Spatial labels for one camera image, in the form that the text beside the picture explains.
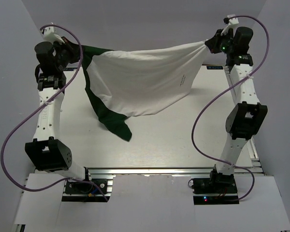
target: purple hose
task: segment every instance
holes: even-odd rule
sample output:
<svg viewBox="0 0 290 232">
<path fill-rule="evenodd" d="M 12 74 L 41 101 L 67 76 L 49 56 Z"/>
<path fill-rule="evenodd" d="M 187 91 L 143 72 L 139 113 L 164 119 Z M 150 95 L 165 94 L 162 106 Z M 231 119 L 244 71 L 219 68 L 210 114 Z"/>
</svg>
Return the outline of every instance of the purple hose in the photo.
<svg viewBox="0 0 290 232">
<path fill-rule="evenodd" d="M 5 164 L 4 164 L 4 150 L 5 150 L 5 147 L 9 141 L 9 139 L 11 138 L 11 136 L 15 133 L 15 131 L 17 131 L 23 124 L 25 124 L 30 118 L 32 118 L 34 115 L 36 115 L 38 112 L 40 112 L 44 107 L 47 106 L 47 103 L 48 102 L 51 102 L 55 97 L 57 97 L 60 93 L 62 93 L 70 84 L 71 82 L 75 79 L 77 73 L 79 72 L 80 68 L 81 68 L 81 65 L 82 65 L 82 61 L 83 61 L 83 48 L 82 48 L 82 45 L 81 45 L 81 42 L 78 40 L 78 38 L 71 32 L 69 31 L 68 29 L 62 27 L 62 26 L 59 26 L 59 25 L 55 25 L 55 24 L 47 24 L 47 25 L 44 25 L 43 27 L 40 28 L 40 30 L 43 30 L 44 28 L 46 27 L 56 27 L 56 28 L 60 28 L 60 29 L 63 29 L 65 30 L 66 32 L 68 32 L 69 34 L 71 34 L 75 40 L 77 41 L 78 45 L 79 45 L 79 48 L 80 48 L 80 59 L 79 59 L 79 63 L 78 63 L 78 66 L 77 66 L 77 69 L 73 75 L 73 77 L 71 78 L 71 80 L 59 91 L 57 92 L 56 94 L 54 94 L 51 98 L 49 98 L 45 104 L 41 105 L 39 108 L 37 108 L 35 111 L 33 111 L 28 117 L 26 117 L 23 121 L 21 121 L 8 135 L 7 137 L 5 138 L 3 144 L 2 144 L 2 147 L 1 147 L 1 152 L 0 152 L 0 163 L 1 163 L 1 167 L 2 167 L 2 170 L 4 172 L 4 174 L 8 177 L 8 179 L 13 183 L 15 184 L 17 187 L 19 187 L 20 189 L 22 190 L 25 190 L 25 191 L 29 191 L 29 192 L 39 192 L 39 191 L 43 191 L 45 189 L 49 189 L 50 187 L 53 187 L 54 185 L 58 184 L 59 182 L 61 181 L 65 181 L 65 180 L 73 180 L 73 181 L 77 181 L 77 182 L 80 182 L 80 183 L 88 183 L 88 184 L 91 184 L 93 185 L 101 194 L 102 196 L 105 198 L 106 201 L 107 198 L 106 196 L 103 194 L 103 192 L 101 191 L 101 189 L 93 182 L 91 181 L 83 181 L 83 180 L 77 180 L 77 179 L 72 179 L 72 178 L 63 178 L 63 179 L 60 179 L 58 181 L 56 181 L 55 183 L 49 185 L 49 186 L 46 186 L 46 187 L 43 187 L 43 188 L 38 188 L 38 189 L 30 189 L 30 188 L 27 188 L 27 187 L 24 187 L 22 186 L 21 184 L 17 183 L 12 177 L 11 175 L 8 173 L 6 167 L 5 167 Z"/>
<path fill-rule="evenodd" d="M 260 21 L 260 20 L 258 20 L 257 18 L 255 18 L 255 17 L 252 17 L 252 16 L 248 16 L 248 15 L 238 15 L 238 16 L 233 16 L 233 17 L 230 17 L 229 19 L 232 19 L 232 18 L 240 18 L 240 17 L 245 17 L 245 18 L 251 18 L 251 19 L 253 19 L 253 20 L 255 20 L 257 23 L 259 23 L 260 25 L 261 25 L 261 27 L 263 27 L 263 29 L 264 29 L 264 31 L 265 31 L 265 35 L 266 35 L 266 40 L 267 40 L 267 43 L 266 43 L 266 51 L 265 51 L 265 54 L 264 54 L 264 57 L 263 57 L 263 59 L 262 59 L 262 61 L 261 61 L 261 63 L 256 67 L 256 69 L 255 70 L 253 70 L 249 75 L 250 76 L 252 76 L 262 65 L 263 65 L 263 63 L 264 63 L 264 61 L 265 61 L 265 59 L 266 59 L 266 57 L 267 57 L 267 54 L 268 54 L 268 52 L 269 52 L 269 46 L 270 46 L 270 38 L 269 38 L 269 33 L 268 33 L 268 31 L 267 31 L 267 29 L 266 29 L 266 27 L 265 27 L 265 25 Z M 218 98 L 220 98 L 223 94 L 225 94 L 226 92 L 228 92 L 229 90 L 231 90 L 231 89 L 233 89 L 233 88 L 235 88 L 236 86 L 238 86 L 238 85 L 240 85 L 241 83 L 243 83 L 243 82 L 245 82 L 247 79 L 249 79 L 249 76 L 246 76 L 246 77 L 244 77 L 242 80 L 240 80 L 239 82 L 237 82 L 237 83 L 235 83 L 233 86 L 231 86 L 231 87 L 229 87 L 228 89 L 226 89 L 225 91 L 223 91 L 222 93 L 220 93 L 220 94 L 218 94 L 216 97 L 214 97 L 202 110 L 201 110 L 201 112 L 199 113 L 199 115 L 197 116 L 197 118 L 195 119 L 195 121 L 194 121 L 194 124 L 193 124 L 193 127 L 192 127 L 192 131 L 191 131 L 191 140 L 192 140 L 192 144 L 193 144 L 193 146 L 194 146 L 194 148 L 198 151 L 198 152 L 200 152 L 202 155 L 204 155 L 205 157 L 207 157 L 207 158 L 209 158 L 209 159 L 212 159 L 212 160 L 215 160 L 215 161 L 219 161 L 219 162 L 223 162 L 223 163 L 226 163 L 226 164 L 228 164 L 228 165 L 231 165 L 231 166 L 234 166 L 235 168 L 240 168 L 240 169 L 243 169 L 243 170 L 245 170 L 245 171 L 247 171 L 247 172 L 249 172 L 250 174 L 251 174 L 251 176 L 252 176 L 252 184 L 251 184 L 251 187 L 250 187 L 250 189 L 248 190 L 248 192 L 244 195 L 244 196 L 242 196 L 242 197 L 240 197 L 240 198 L 238 198 L 238 199 L 235 199 L 234 201 L 239 201 L 239 200 L 241 200 L 241 199 L 243 199 L 243 198 L 245 198 L 246 196 L 248 196 L 248 194 L 252 191 L 252 189 L 253 189 L 253 187 L 254 187 L 254 185 L 255 185 L 255 176 L 254 176 L 254 174 L 252 173 L 252 171 L 251 170 L 249 170 L 248 168 L 244 168 L 244 167 L 239 167 L 239 166 L 236 166 L 236 165 L 234 165 L 234 164 L 232 164 L 232 163 L 230 163 L 230 162 L 227 162 L 227 161 L 225 161 L 225 160 L 222 160 L 222 159 L 217 159 L 217 158 L 214 158 L 214 157 L 211 157 L 211 156 L 209 156 L 209 155 L 207 155 L 207 154 L 205 154 L 204 152 L 202 152 L 197 146 L 196 146 L 196 144 L 195 144 L 195 141 L 194 141 L 194 131 L 195 131 L 195 127 L 196 127 L 196 125 L 197 125 L 197 123 L 198 123 L 198 121 L 199 121 L 199 119 L 200 119 L 200 117 L 201 117 L 201 115 L 204 113 L 204 111 L 214 102 L 214 101 L 216 101 Z"/>
</svg>

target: purple cable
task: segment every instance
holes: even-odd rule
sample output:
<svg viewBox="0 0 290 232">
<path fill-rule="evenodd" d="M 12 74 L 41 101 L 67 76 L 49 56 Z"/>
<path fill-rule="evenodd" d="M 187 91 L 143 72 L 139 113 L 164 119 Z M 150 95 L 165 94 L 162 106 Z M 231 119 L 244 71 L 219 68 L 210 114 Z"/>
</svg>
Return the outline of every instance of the purple cable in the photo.
<svg viewBox="0 0 290 232">
<path fill-rule="evenodd" d="M 229 87 L 228 89 L 226 89 L 225 91 L 223 91 L 222 93 L 220 93 L 220 94 L 218 94 L 216 97 L 214 97 L 202 110 L 201 110 L 201 112 L 199 113 L 199 115 L 197 116 L 197 118 L 195 119 L 195 122 L 194 122 L 194 124 L 193 124 L 193 127 L 192 127 L 192 131 L 191 131 L 191 140 L 192 140 L 192 144 L 193 144 L 193 146 L 194 146 L 194 148 L 198 151 L 198 152 L 200 152 L 203 156 L 205 156 L 205 157 L 207 157 L 207 158 L 209 158 L 209 159 L 212 159 L 212 160 L 215 160 L 215 161 L 218 161 L 218 162 L 222 162 L 222 163 L 226 163 L 226 164 L 228 164 L 228 165 L 231 165 L 231 166 L 234 166 L 235 168 L 240 168 L 240 169 L 243 169 L 243 170 L 245 170 L 245 171 L 247 171 L 247 172 L 249 172 L 250 174 L 251 174 L 251 176 L 252 176 L 252 184 L 251 184 L 251 187 L 250 187 L 250 189 L 248 190 L 248 192 L 244 195 L 244 196 L 242 196 L 242 197 L 240 197 L 240 198 L 238 198 L 238 199 L 235 199 L 235 200 L 233 200 L 233 201 L 239 201 L 239 200 L 241 200 L 241 199 L 243 199 L 243 198 L 245 198 L 246 196 L 248 196 L 249 195 L 249 193 L 252 191 L 252 189 L 253 189 L 253 187 L 254 187 L 254 185 L 255 185 L 255 176 L 254 176 L 254 174 L 252 173 L 252 171 L 251 170 L 249 170 L 248 168 L 244 168 L 244 167 L 240 167 L 240 166 L 236 166 L 236 165 L 234 165 L 234 164 L 232 164 L 232 163 L 230 163 L 230 162 L 227 162 L 227 161 L 225 161 L 225 160 L 222 160 L 222 159 L 217 159 L 217 158 L 214 158 L 214 157 L 211 157 L 211 156 L 209 156 L 209 155 L 207 155 L 207 154 L 205 154 L 204 152 L 202 152 L 197 146 L 196 146 L 196 144 L 195 144 L 195 141 L 194 141 L 194 131 L 195 131 L 195 127 L 196 127 L 196 125 L 197 125 L 197 122 L 199 121 L 199 119 L 200 119 L 200 117 L 201 117 L 201 115 L 204 113 L 204 111 L 214 102 L 214 101 L 216 101 L 218 98 L 220 98 L 223 94 L 225 94 L 226 92 L 228 92 L 229 90 L 231 90 L 231 89 L 233 89 L 233 88 L 235 88 L 236 86 L 238 86 L 239 84 L 241 84 L 241 83 L 243 83 L 243 82 L 245 82 L 247 79 L 249 79 L 249 76 L 251 76 L 251 75 L 253 75 L 262 65 L 263 65 L 263 63 L 264 63 L 264 61 L 265 61 L 265 59 L 266 59 L 266 57 L 267 57 L 267 54 L 268 54 L 268 52 L 269 52 L 269 46 L 270 46 L 270 38 L 269 38 L 269 33 L 268 33 L 268 31 L 267 31 L 267 29 L 266 29 L 266 27 L 265 27 L 265 25 L 260 21 L 260 20 L 258 20 L 257 18 L 255 18 L 255 17 L 252 17 L 252 16 L 249 16 L 249 15 L 239 15 L 239 16 L 233 16 L 233 17 L 230 17 L 229 19 L 232 19 L 232 18 L 240 18 L 240 17 L 245 17 L 245 18 L 251 18 L 251 19 L 253 19 L 253 20 L 255 20 L 257 23 L 259 23 L 260 25 L 261 25 L 261 27 L 264 29 L 264 31 L 265 31 L 265 35 L 266 35 L 266 41 L 267 41 L 267 43 L 266 43 L 266 51 L 265 51 L 265 54 L 264 54 L 264 57 L 263 57 L 263 59 L 262 59 L 262 61 L 261 61 L 261 63 L 256 67 L 256 69 L 255 70 L 253 70 L 248 76 L 246 76 L 246 77 L 244 77 L 242 80 L 240 80 L 239 82 L 237 82 L 237 83 L 235 83 L 233 86 L 231 86 L 231 87 Z"/>
<path fill-rule="evenodd" d="M 62 93 L 70 84 L 71 82 L 75 79 L 77 73 L 79 72 L 80 68 L 81 68 L 81 65 L 82 65 L 82 61 L 83 61 L 83 48 L 82 48 L 82 45 L 81 45 L 81 42 L 78 40 L 78 38 L 71 32 L 69 31 L 68 29 L 62 27 L 62 26 L 59 26 L 59 25 L 55 25 L 55 24 L 47 24 L 47 25 L 44 25 L 43 27 L 40 28 L 40 30 L 43 30 L 44 28 L 46 27 L 56 27 L 56 28 L 60 28 L 62 30 L 65 30 L 66 32 L 68 32 L 69 34 L 71 34 L 75 40 L 77 41 L 78 45 L 79 45 L 79 48 L 80 48 L 80 59 L 79 59 L 79 63 L 78 63 L 78 66 L 77 66 L 77 69 L 73 75 L 73 77 L 71 78 L 71 80 L 59 91 L 57 92 L 56 94 L 54 94 L 51 98 L 49 98 L 43 105 L 41 105 L 39 108 L 37 108 L 35 111 L 33 111 L 28 117 L 26 117 L 23 121 L 21 121 L 8 135 L 7 137 L 5 138 L 3 144 L 2 144 L 2 147 L 1 147 L 1 152 L 0 152 L 0 163 L 1 163 L 1 167 L 2 167 L 2 170 L 4 172 L 4 174 L 8 177 L 8 179 L 13 183 L 15 184 L 17 187 L 19 187 L 20 189 L 22 190 L 25 190 L 25 191 L 29 191 L 29 192 L 39 192 L 39 191 L 43 191 L 45 189 L 49 189 L 50 187 L 53 187 L 54 185 L 58 184 L 59 182 L 61 181 L 65 181 L 65 180 L 73 180 L 73 181 L 76 181 L 76 182 L 80 182 L 80 183 L 88 183 L 88 184 L 91 184 L 93 185 L 101 194 L 102 196 L 105 198 L 106 201 L 107 198 L 106 196 L 103 194 L 103 192 L 101 191 L 101 189 L 93 182 L 91 181 L 83 181 L 83 180 L 77 180 L 77 179 L 73 179 L 73 178 L 63 178 L 63 179 L 60 179 L 58 181 L 56 181 L 55 183 L 49 185 L 49 186 L 46 186 L 46 187 L 43 187 L 43 188 L 38 188 L 38 189 L 30 189 L 30 188 L 27 188 L 27 187 L 24 187 L 22 186 L 21 184 L 17 183 L 12 177 L 11 175 L 9 174 L 9 172 L 7 171 L 6 167 L 5 167 L 5 164 L 4 164 L 4 150 L 5 150 L 5 147 L 9 141 L 9 139 L 11 138 L 11 136 L 15 133 L 15 131 L 17 131 L 22 125 L 24 125 L 30 118 L 32 118 L 34 115 L 36 115 L 38 112 L 40 112 L 43 108 L 45 108 L 47 106 L 47 103 L 51 102 L 55 97 L 57 97 L 60 93 Z"/>
</svg>

